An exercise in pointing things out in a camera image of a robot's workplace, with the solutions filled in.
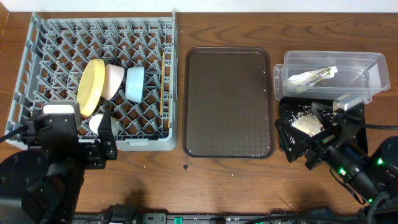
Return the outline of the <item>dark brown serving tray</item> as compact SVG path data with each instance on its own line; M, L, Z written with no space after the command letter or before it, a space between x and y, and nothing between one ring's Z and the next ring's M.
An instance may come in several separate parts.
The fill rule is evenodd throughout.
M184 151L196 158L269 158L275 151L272 91L264 49L191 49L186 57Z

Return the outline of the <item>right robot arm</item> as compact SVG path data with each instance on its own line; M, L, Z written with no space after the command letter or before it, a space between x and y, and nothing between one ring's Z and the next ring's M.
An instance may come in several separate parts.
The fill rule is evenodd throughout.
M362 148L364 139L358 133L366 128L382 129L381 125L364 122L363 105L336 109L313 102L287 104L282 117L275 122L280 145L288 161L306 158L306 167L313 169L328 164L332 177L361 204L357 217L336 217L329 208L312 209L302 214L271 211L265 216L241 215L168 215L140 214L125 205L112 205L99 216L98 223L397 223L397 137L387 138L368 156ZM307 110L324 127L309 136L287 121L287 112Z

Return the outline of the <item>grey dishwasher rack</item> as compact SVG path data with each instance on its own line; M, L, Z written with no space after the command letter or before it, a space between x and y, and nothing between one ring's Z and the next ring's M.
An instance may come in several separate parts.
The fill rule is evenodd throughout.
M162 54L165 52L164 111L160 116ZM123 68L144 67L142 101L125 96L125 84L111 100L100 99L95 114L117 119L122 151L170 151L177 145L178 22L170 17L43 19L33 14L22 54L6 132L52 100L75 100L90 60ZM169 67L172 64L172 119Z

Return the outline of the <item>rice food waste pile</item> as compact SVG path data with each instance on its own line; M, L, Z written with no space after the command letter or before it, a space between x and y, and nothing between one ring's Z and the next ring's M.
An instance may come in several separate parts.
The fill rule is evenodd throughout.
M286 123L304 132L310 137L324 130L320 120L315 116L310 106L299 106L288 113Z

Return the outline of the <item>clear plastic bin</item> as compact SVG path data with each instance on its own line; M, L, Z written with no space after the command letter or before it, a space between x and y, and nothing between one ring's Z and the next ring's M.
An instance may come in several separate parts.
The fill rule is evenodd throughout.
M292 75L327 67L336 67L338 72L301 93L287 85ZM370 103L374 95L390 87L386 58L381 53L293 50L285 53L283 64L274 67L277 100L283 97L335 100L349 93L359 95L363 103Z

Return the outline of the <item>light blue bowl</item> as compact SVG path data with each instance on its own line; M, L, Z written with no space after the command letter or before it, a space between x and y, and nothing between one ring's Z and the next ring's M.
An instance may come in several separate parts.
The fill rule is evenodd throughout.
M140 103L144 88L145 68L131 67L126 73L125 96L129 101Z

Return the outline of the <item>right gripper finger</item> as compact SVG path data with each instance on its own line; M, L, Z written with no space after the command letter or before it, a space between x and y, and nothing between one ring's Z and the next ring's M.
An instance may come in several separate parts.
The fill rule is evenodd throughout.
M279 134L280 146L290 163L306 153L310 140L308 134L279 119L275 121L275 127Z
M311 109L314 115L318 118L324 129L338 130L338 123L333 114L333 108L321 103L313 102Z

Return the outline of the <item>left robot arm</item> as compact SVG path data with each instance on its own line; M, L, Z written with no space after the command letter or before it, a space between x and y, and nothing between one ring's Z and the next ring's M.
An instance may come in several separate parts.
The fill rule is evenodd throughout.
M84 174L104 169L98 142L80 142L74 114L36 113L1 137L28 147L1 162L1 223L70 223Z

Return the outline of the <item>yellow plate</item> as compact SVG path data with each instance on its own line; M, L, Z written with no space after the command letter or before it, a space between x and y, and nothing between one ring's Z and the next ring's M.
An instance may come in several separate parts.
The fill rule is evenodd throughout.
M81 76L77 102L80 113L89 117L96 109L101 98L105 79L105 64L102 59L93 59L87 64Z

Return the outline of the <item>black equipment rail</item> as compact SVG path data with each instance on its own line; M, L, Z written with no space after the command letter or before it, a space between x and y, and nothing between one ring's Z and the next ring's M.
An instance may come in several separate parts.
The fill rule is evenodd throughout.
M111 205L101 213L77 213L72 224L240 224L256 223L358 223L356 216L335 215L328 207L311 209L304 213L273 209L265 214L192 214L154 211L142 213L127 205Z

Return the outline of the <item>white paper cup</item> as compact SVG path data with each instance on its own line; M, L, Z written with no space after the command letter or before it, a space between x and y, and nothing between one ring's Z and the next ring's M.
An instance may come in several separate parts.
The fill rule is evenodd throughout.
M98 135L98 128L100 126L102 118L103 114L96 114L89 120L89 128L95 135ZM119 128L117 125L118 121L116 118L111 116L110 122L111 122L111 130L113 132L113 135L116 136L119 133Z

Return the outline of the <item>black waste tray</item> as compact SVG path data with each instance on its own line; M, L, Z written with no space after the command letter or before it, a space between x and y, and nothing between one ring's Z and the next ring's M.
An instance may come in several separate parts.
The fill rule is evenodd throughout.
M299 113L309 113L313 102L326 106L332 106L332 100L311 99L311 98L294 98L283 97L279 103L279 118L281 121L292 124L295 118L299 117ZM365 128L360 128L355 134L355 143L365 152L368 153L368 140Z

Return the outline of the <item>white pink bowl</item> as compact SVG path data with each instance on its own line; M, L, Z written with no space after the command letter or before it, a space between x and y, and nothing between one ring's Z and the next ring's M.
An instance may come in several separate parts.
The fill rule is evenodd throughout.
M105 66L105 79L101 96L109 101L119 90L124 77L124 68L108 64Z

